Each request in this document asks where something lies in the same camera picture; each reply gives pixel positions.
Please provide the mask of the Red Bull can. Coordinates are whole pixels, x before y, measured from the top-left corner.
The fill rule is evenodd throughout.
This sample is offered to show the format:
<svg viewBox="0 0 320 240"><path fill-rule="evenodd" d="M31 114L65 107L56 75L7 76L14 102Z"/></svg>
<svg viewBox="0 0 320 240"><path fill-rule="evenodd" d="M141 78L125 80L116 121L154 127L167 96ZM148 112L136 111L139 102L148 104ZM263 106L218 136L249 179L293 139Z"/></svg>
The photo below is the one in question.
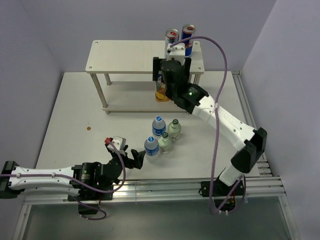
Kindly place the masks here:
<svg viewBox="0 0 320 240"><path fill-rule="evenodd" d="M179 41L180 33L177 29L170 28L165 32L164 39L164 57L167 59L169 56L168 46Z"/></svg>
<svg viewBox="0 0 320 240"><path fill-rule="evenodd" d="M181 30L181 40L187 39L193 36L193 34L196 32L196 28L192 24L185 24L182 27ZM189 39L184 41L185 44L185 57L189 58L192 55L192 50L193 50L193 40Z"/></svg>

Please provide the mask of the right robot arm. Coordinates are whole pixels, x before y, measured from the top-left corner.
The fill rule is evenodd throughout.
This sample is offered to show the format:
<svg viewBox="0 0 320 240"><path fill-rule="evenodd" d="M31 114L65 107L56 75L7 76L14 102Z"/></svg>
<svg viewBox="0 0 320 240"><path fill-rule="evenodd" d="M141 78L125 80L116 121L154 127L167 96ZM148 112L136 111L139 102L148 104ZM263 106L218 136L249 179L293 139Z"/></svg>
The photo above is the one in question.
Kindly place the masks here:
<svg viewBox="0 0 320 240"><path fill-rule="evenodd" d="M229 194L236 180L248 174L258 159L265 152L267 131L260 127L255 129L219 106L216 100L202 87L190 83L191 59L184 64L172 59L153 58L152 77L156 81L162 74L165 83L165 95L176 106L196 116L216 129L218 134L225 136L237 150L230 165L219 175L216 183L217 191L222 195Z"/></svg>

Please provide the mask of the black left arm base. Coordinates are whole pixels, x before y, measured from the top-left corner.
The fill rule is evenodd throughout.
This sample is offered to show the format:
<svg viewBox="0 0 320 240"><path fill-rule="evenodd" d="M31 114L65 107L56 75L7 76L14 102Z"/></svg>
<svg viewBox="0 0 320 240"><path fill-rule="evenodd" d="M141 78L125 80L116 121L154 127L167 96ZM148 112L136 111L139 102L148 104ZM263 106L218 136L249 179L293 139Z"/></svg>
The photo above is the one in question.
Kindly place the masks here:
<svg viewBox="0 0 320 240"><path fill-rule="evenodd" d="M79 189L77 196L68 195L68 202L77 203L80 217L87 221L99 221L107 218L105 210L101 209L102 201L110 201L113 198L113 187L107 189L107 193L92 191L90 189Z"/></svg>

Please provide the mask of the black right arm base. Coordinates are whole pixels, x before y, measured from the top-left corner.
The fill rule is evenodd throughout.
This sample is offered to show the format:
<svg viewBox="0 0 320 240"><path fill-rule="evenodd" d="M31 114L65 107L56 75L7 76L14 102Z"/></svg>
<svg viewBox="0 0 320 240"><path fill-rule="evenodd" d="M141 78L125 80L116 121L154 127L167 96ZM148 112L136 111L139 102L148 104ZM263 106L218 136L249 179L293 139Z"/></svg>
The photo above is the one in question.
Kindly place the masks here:
<svg viewBox="0 0 320 240"><path fill-rule="evenodd" d="M236 182L232 186L227 186L219 179L216 179L213 182L213 197L222 197L221 199L214 199L214 205L218 208L226 196L229 194L230 190L236 185ZM241 180L234 191L230 194L225 204L220 208L223 212L229 212L236 209L238 204L242 204L245 198L247 186L246 182ZM200 182L200 189L198 191L199 195L206 198L209 197L210 193L210 181L201 181Z"/></svg>

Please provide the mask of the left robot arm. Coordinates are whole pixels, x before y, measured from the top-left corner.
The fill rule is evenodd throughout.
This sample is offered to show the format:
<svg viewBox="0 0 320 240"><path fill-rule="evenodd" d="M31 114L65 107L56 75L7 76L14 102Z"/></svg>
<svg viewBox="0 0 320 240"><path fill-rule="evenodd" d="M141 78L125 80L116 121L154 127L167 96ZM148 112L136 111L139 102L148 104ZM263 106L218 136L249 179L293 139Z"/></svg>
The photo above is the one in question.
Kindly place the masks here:
<svg viewBox="0 0 320 240"><path fill-rule="evenodd" d="M31 169L19 166L15 161L6 161L0 174L1 199L15 199L21 193L60 193L94 200L99 195L110 195L119 190L126 181L126 169L141 169L146 152L131 150L128 145L118 146L107 142L111 160L85 162L58 169Z"/></svg>

